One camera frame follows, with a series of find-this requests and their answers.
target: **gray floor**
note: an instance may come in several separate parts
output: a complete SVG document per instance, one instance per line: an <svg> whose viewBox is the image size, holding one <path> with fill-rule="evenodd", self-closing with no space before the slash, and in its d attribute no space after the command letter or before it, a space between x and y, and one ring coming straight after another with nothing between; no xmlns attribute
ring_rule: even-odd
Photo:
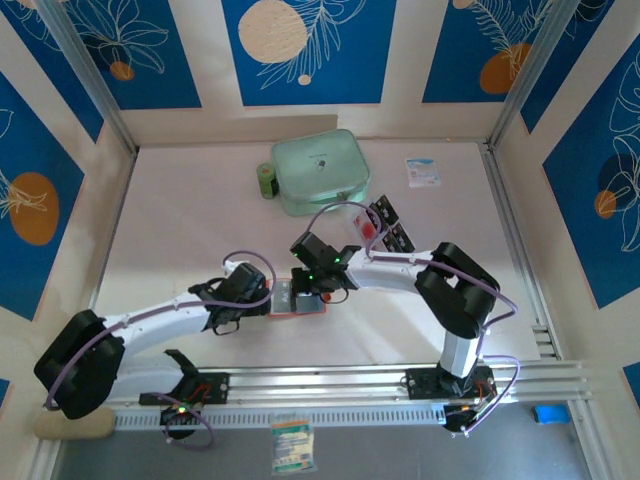
<svg viewBox="0 0 640 480"><path fill-rule="evenodd" d="M120 432L100 441L67 442L57 479L267 480L270 440L267 429L221 430L213 450L195 453L166 445L159 432ZM314 458L317 472L288 478L590 478L573 426L537 425L523 404L501 406L469 439L452 439L442 427L317 429Z"/></svg>

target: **blue sponge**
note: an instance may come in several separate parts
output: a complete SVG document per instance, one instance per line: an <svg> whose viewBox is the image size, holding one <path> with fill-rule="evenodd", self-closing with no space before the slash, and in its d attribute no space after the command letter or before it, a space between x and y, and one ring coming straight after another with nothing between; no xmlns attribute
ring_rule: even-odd
<svg viewBox="0 0 640 480"><path fill-rule="evenodd" d="M536 422L542 425L550 423L571 423L571 415L566 405L538 405L533 407Z"/></svg>

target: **white floor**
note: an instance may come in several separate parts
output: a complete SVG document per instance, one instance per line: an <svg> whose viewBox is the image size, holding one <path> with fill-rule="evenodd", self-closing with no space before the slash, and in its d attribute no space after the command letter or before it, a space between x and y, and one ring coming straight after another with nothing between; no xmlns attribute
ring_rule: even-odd
<svg viewBox="0 0 640 480"><path fill-rule="evenodd" d="M486 354L539 359L534 313L511 261L482 159L475 143L366 140L371 197L387 194L418 250L458 244L520 306L493 329ZM221 273L222 257L257 250L289 276L289 247L308 217L289 217L280 201L261 198L255 167L270 144L142 148L107 264L96 313L108 315L166 301ZM404 160L436 161L442 186L411 189ZM352 210L323 216L314 232L338 250L357 242ZM251 259L260 268L259 261ZM495 312L505 311L498 305ZM354 292L324 315L247 318L226 337L212 332L158 346L179 348L196 365L291 366L435 362L444 331L417 295Z"/></svg>

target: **green cylindrical can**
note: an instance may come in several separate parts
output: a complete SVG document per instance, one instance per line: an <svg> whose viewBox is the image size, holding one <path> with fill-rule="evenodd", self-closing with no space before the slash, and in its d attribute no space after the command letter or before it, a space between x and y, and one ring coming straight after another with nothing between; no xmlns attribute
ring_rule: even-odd
<svg viewBox="0 0 640 480"><path fill-rule="evenodd" d="M271 163L261 163L256 168L260 193L263 198L273 198L278 194L278 180L276 170Z"/></svg>

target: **orange circle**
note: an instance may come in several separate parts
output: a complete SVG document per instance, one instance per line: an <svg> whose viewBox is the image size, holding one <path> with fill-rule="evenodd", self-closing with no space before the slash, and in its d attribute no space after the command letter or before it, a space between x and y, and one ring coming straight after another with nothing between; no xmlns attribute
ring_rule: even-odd
<svg viewBox="0 0 640 480"><path fill-rule="evenodd" d="M529 50L531 50L531 45L519 43L513 45L507 51L496 53L482 68L480 88L493 95L507 93L511 90L517 73L520 71L527 55L529 55Z"/></svg>
<svg viewBox="0 0 640 480"><path fill-rule="evenodd" d="M111 75L116 77L118 80L122 80L123 82L133 80L133 77L135 75L133 68L119 60L111 64L111 66L109 67L109 71L111 72Z"/></svg>
<svg viewBox="0 0 640 480"><path fill-rule="evenodd" d="M616 213L616 196L609 190L603 190L596 195L596 213L605 220L613 217Z"/></svg>
<svg viewBox="0 0 640 480"><path fill-rule="evenodd" d="M28 197L20 201L24 194ZM19 202L9 211L11 224L18 236L35 246L49 243L56 233L60 217L58 193L51 181L39 173L23 173L11 184L9 196ZM29 200L38 208L29 205Z"/></svg>

